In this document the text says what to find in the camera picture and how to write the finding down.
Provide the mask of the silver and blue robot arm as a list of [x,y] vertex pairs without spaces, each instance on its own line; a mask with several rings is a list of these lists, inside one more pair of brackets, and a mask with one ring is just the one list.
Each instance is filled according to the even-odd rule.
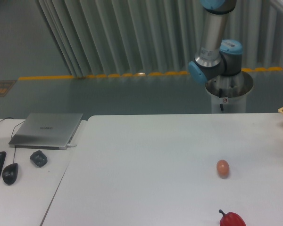
[[202,0],[200,46],[188,64],[200,84],[247,68],[283,67],[283,0]]

